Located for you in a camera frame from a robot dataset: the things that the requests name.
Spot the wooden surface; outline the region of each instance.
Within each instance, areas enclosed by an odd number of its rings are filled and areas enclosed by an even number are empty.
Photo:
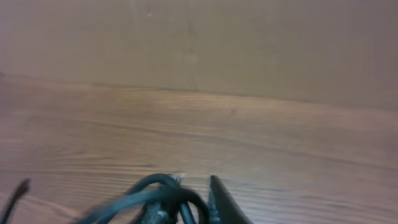
[[[219,175],[254,223],[397,223],[398,114],[0,77],[0,205],[67,223],[156,172]]]

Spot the black object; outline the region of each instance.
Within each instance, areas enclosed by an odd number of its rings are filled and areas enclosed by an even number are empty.
[[[7,222],[16,200],[27,192],[28,183],[29,181],[25,180],[18,186],[6,207],[1,224]],[[148,185],[154,183],[161,185],[156,190],[144,190]],[[167,174],[153,174],[137,182],[122,198],[90,212],[76,224],[107,224],[122,210],[139,204],[144,204],[144,206],[130,224],[174,224],[178,222],[178,213],[181,214],[184,223],[196,224],[188,202],[196,206],[199,224],[251,223],[240,211],[217,176],[213,175],[210,178],[209,200],[206,205],[196,192],[182,187],[177,178]]]

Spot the wood grain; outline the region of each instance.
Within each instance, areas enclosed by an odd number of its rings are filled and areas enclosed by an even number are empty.
[[[397,223],[397,136],[377,108],[2,76],[0,205],[30,177],[13,223],[66,223],[186,172],[204,197],[219,175],[255,223]]]

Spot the wall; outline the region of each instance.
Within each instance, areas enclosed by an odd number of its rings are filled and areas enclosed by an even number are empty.
[[[0,70],[398,109],[395,0],[2,0]]]

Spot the beige wall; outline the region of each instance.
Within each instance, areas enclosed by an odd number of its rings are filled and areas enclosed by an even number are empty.
[[[2,0],[0,71],[398,109],[396,0]]]

